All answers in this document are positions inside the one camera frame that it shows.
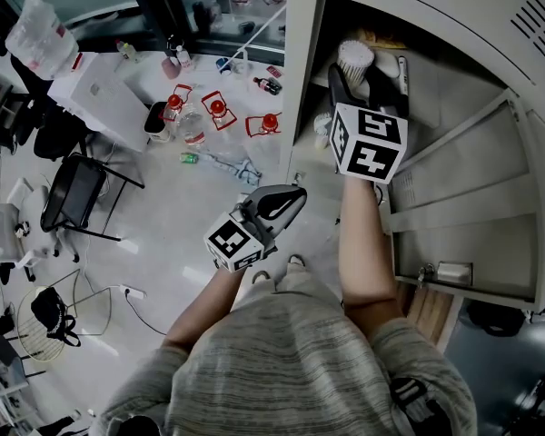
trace black bag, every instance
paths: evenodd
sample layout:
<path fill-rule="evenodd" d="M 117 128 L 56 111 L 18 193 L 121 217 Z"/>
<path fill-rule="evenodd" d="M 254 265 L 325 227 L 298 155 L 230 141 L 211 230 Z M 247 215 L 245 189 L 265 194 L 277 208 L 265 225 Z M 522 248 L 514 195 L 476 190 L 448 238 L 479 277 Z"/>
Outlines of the black bag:
<path fill-rule="evenodd" d="M 66 305 L 54 287 L 46 288 L 40 292 L 30 304 L 30 308 L 35 314 L 36 319 L 48 331 L 46 334 L 47 338 L 57 339 L 73 347 L 81 345 L 81 340 L 73 332 L 76 320 L 73 316 L 66 314 Z M 75 338 L 76 344 L 71 343 L 67 339 L 67 336 Z"/>

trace cabinet door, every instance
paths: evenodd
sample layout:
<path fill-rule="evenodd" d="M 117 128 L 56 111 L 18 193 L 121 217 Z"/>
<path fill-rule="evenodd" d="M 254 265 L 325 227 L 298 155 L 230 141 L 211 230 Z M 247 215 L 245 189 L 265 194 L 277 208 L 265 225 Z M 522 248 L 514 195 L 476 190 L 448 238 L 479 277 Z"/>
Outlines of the cabinet door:
<path fill-rule="evenodd" d="M 389 186 L 398 279 L 415 282 L 427 263 L 472 263 L 471 286 L 429 285 L 540 309 L 545 198 L 536 170 L 535 135 L 510 90 L 407 159 Z"/>

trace shoe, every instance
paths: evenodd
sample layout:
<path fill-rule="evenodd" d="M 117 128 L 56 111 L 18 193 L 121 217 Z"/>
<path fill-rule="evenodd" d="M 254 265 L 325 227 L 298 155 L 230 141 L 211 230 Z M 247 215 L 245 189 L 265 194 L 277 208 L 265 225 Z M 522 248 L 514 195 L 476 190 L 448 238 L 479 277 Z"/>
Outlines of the shoe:
<path fill-rule="evenodd" d="M 301 265 L 303 268 L 307 266 L 300 255 L 291 255 L 289 257 L 289 264 Z"/>
<path fill-rule="evenodd" d="M 259 281 L 267 281 L 271 279 L 271 275 L 266 271 L 259 271 L 253 276 L 253 284 Z"/>

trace box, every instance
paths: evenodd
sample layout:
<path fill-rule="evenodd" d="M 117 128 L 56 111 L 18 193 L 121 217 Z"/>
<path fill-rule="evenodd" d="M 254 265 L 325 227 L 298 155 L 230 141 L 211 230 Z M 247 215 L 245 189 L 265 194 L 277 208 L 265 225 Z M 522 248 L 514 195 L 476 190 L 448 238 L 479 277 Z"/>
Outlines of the box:
<path fill-rule="evenodd" d="M 231 273 L 263 257 L 264 246 L 228 213 L 220 215 L 203 241 L 208 252 Z"/>
<path fill-rule="evenodd" d="M 83 53 L 75 71 L 53 80 L 48 96 L 92 131 L 143 152 L 149 110 L 114 72 L 103 54 Z"/>
<path fill-rule="evenodd" d="M 340 173 L 389 183 L 408 145 L 408 122 L 367 108 L 337 104 L 329 142 Z"/>

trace gray striped shirt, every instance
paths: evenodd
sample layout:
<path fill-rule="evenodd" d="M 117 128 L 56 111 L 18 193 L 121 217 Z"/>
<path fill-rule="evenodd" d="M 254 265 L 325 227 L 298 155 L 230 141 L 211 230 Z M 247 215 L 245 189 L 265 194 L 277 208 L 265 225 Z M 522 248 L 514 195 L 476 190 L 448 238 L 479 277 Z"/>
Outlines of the gray striped shirt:
<path fill-rule="evenodd" d="M 397 377 L 426 385 L 454 435 L 476 434 L 464 381 L 404 319 L 368 342 L 324 302 L 266 295 L 215 324 L 189 355 L 155 351 L 90 434 L 115 436 L 134 415 L 152 418 L 162 435 L 412 434 L 391 400 Z"/>

